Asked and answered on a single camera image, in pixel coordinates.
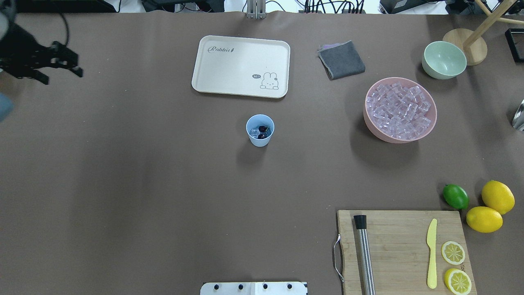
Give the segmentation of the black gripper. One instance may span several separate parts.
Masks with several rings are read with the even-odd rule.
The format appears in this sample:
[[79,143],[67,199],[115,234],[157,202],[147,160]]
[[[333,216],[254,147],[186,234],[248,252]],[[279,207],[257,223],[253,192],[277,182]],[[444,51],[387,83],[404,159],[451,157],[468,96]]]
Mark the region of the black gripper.
[[84,76],[77,53],[58,41],[45,47],[15,23],[8,23],[1,36],[0,67],[15,78],[32,78],[49,85],[49,77],[39,71],[46,67],[67,69],[79,78]]

